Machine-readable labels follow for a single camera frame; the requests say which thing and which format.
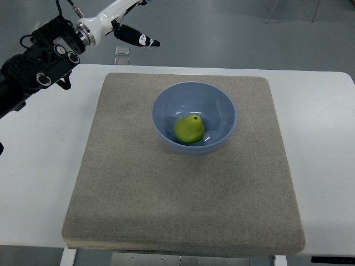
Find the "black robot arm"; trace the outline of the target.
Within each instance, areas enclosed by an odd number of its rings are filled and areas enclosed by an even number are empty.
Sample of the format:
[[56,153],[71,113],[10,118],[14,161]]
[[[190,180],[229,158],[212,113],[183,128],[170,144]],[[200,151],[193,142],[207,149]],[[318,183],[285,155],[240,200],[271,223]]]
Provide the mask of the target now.
[[54,84],[71,88],[70,75],[85,51],[84,37],[63,17],[58,1],[56,6],[58,16],[28,35],[32,45],[1,67],[1,117],[20,111],[29,97]]

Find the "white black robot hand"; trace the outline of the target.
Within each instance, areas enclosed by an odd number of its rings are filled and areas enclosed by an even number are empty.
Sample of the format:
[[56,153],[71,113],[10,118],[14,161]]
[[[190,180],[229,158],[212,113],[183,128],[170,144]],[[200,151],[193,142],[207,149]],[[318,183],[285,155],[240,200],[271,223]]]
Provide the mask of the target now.
[[107,6],[95,17],[82,17],[75,30],[85,47],[96,47],[103,36],[114,33],[116,39],[137,47],[159,47],[160,42],[146,34],[121,23],[133,8],[144,6],[147,1],[119,0]]

